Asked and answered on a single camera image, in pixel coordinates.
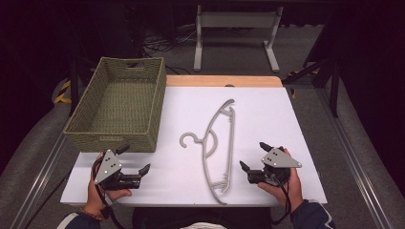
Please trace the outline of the person's dark lap clothing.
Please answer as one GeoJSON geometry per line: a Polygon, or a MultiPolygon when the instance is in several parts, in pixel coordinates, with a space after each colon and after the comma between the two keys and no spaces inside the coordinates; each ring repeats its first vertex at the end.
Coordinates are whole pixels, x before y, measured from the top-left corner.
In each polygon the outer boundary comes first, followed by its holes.
{"type": "Polygon", "coordinates": [[[136,208],[133,229],[181,229],[197,222],[220,224],[226,229],[272,229],[269,208],[150,207],[136,208]]]}

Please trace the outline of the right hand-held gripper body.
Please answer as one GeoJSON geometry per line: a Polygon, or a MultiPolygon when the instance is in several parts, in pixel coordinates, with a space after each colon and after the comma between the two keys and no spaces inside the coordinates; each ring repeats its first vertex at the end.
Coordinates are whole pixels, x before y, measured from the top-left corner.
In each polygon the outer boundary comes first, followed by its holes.
{"type": "Polygon", "coordinates": [[[291,168],[301,168],[302,163],[295,160],[279,148],[272,148],[261,159],[264,168],[252,170],[246,167],[249,183],[265,182],[272,186],[283,186],[290,178],[291,168]]]}

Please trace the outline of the metal floor rail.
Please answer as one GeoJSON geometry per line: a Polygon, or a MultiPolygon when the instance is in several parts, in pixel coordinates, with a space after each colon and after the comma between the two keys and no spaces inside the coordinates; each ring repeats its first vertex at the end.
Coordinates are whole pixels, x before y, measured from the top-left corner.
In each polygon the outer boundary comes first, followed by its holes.
{"type": "Polygon", "coordinates": [[[317,89],[362,199],[377,229],[405,229],[405,198],[372,145],[346,94],[339,96],[335,117],[325,90],[317,89]]]}
{"type": "Polygon", "coordinates": [[[29,192],[12,221],[10,229],[28,229],[41,209],[57,190],[57,188],[54,188],[44,201],[39,202],[49,183],[56,164],[62,155],[62,148],[65,146],[65,142],[66,136],[60,133],[55,144],[48,153],[46,160],[42,163],[41,170],[35,177],[33,185],[30,186],[29,192]]]}

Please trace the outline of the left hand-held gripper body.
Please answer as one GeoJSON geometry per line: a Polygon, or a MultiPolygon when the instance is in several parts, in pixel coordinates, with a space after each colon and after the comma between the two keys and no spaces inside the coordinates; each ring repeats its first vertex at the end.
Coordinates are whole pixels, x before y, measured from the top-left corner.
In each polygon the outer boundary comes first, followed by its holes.
{"type": "Polygon", "coordinates": [[[138,189],[141,176],[124,175],[121,172],[122,164],[115,155],[115,151],[107,150],[101,157],[100,165],[94,177],[94,183],[103,190],[115,191],[122,189],[138,189]]]}

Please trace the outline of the green woven basket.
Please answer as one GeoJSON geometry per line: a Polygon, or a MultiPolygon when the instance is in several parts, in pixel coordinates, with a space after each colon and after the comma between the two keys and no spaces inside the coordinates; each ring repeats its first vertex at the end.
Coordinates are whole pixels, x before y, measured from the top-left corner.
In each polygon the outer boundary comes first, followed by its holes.
{"type": "Polygon", "coordinates": [[[102,57],[64,134],[83,153],[124,145],[133,153],[153,153],[165,89],[163,58],[102,57]]]}

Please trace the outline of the person's right hand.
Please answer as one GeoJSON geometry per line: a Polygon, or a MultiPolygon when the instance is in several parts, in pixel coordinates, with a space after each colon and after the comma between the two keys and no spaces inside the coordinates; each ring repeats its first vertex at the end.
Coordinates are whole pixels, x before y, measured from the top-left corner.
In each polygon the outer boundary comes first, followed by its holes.
{"type": "MultiPolygon", "coordinates": [[[[287,205],[287,197],[281,187],[275,187],[264,182],[260,182],[258,187],[274,196],[282,206],[287,205]]],[[[285,189],[288,190],[290,212],[293,212],[301,203],[304,202],[301,181],[295,168],[290,169],[290,178],[288,183],[285,184],[285,189]]]]}

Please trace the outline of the white table cover board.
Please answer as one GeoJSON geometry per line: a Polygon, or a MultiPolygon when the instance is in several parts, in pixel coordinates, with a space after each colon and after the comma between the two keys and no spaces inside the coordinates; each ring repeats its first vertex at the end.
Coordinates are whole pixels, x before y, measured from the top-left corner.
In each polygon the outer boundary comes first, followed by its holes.
{"type": "MultiPolygon", "coordinates": [[[[221,114],[213,130],[218,136],[216,152],[207,160],[213,181],[222,180],[226,169],[230,123],[221,114]]],[[[252,169],[263,168],[265,151],[259,143],[283,146],[302,163],[298,173],[305,198],[326,202],[324,189],[315,169],[309,148],[283,88],[169,87],[162,106],[157,149],[153,153],[120,155],[123,173],[134,174],[151,164],[139,189],[124,206],[146,207],[268,207],[276,205],[274,197],[248,182],[240,160],[252,169]],[[216,190],[226,205],[211,195],[203,172],[202,145],[186,137],[186,148],[179,138],[183,133],[195,133],[202,138],[217,110],[228,99],[234,99],[236,112],[234,150],[230,187],[226,193],[216,190]]]]}

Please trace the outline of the grey plastic clothes hanger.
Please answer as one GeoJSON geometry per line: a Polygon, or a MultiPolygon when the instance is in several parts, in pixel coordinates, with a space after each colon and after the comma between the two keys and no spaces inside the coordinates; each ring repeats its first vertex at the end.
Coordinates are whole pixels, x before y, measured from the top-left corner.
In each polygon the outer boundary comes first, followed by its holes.
{"type": "Polygon", "coordinates": [[[226,202],[220,199],[216,190],[220,188],[223,193],[226,193],[228,188],[230,187],[230,180],[232,174],[232,160],[234,150],[235,119],[236,119],[236,112],[232,108],[232,104],[234,102],[235,102],[234,99],[228,99],[217,110],[217,112],[213,115],[213,117],[209,121],[202,138],[198,138],[195,133],[191,132],[183,133],[179,138],[179,143],[182,146],[182,148],[187,147],[187,144],[184,142],[184,139],[186,137],[191,137],[195,143],[202,145],[202,166],[203,166],[202,168],[205,180],[207,182],[211,195],[221,205],[226,205],[226,202]],[[207,160],[216,152],[219,145],[219,139],[217,134],[213,130],[213,126],[215,124],[215,121],[218,119],[220,115],[227,116],[230,123],[229,140],[227,144],[226,169],[224,173],[224,178],[222,180],[213,181],[209,173],[207,160]]]}

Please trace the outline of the white metal stand frame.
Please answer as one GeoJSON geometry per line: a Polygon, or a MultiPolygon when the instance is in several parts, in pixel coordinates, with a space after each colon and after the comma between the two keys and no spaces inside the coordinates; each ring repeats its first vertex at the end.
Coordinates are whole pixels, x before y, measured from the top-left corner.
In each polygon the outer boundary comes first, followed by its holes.
{"type": "Polygon", "coordinates": [[[271,29],[268,40],[263,42],[269,65],[274,73],[280,71],[276,60],[273,44],[278,31],[284,8],[279,7],[273,11],[203,11],[201,5],[197,7],[196,15],[196,46],[193,69],[199,72],[203,60],[203,28],[248,28],[271,29]]]}

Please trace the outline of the yellow black floor tape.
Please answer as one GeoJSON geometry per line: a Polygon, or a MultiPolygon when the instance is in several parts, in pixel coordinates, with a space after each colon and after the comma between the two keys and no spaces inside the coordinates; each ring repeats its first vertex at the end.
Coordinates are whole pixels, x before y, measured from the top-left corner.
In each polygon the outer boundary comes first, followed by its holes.
{"type": "Polygon", "coordinates": [[[67,79],[61,86],[59,93],[54,99],[54,103],[71,103],[72,100],[69,97],[66,97],[65,94],[71,86],[71,81],[67,79]]]}

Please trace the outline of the person's left hand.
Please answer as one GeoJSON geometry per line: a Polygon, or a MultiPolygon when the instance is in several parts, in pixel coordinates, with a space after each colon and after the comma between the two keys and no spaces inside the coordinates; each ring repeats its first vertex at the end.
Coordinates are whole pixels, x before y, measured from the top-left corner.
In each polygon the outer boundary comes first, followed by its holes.
{"type": "MultiPolygon", "coordinates": [[[[122,189],[122,190],[115,190],[115,191],[104,191],[104,194],[110,199],[110,200],[117,200],[119,198],[123,197],[130,197],[132,195],[132,192],[129,189],[122,189]]],[[[90,181],[88,184],[88,196],[87,196],[87,202],[82,208],[83,211],[95,214],[95,215],[101,215],[101,211],[105,208],[105,205],[100,198],[96,186],[94,184],[94,179],[90,177],[90,181]]]]}

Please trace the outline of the black metal stand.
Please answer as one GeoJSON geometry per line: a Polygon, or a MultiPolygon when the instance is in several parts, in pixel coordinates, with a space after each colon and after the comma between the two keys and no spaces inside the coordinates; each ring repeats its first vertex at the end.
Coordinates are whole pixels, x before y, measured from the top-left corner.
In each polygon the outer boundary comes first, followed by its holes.
{"type": "Polygon", "coordinates": [[[339,88],[339,69],[336,61],[322,60],[311,64],[299,72],[292,72],[290,76],[282,80],[283,85],[290,85],[304,76],[317,71],[316,76],[311,81],[314,88],[324,88],[330,82],[330,111],[334,117],[338,117],[337,98],[339,88]]]}
{"type": "Polygon", "coordinates": [[[80,99],[79,85],[86,87],[96,70],[96,63],[85,57],[79,56],[72,58],[70,61],[70,75],[71,81],[71,110],[70,115],[75,111],[80,99]]]}

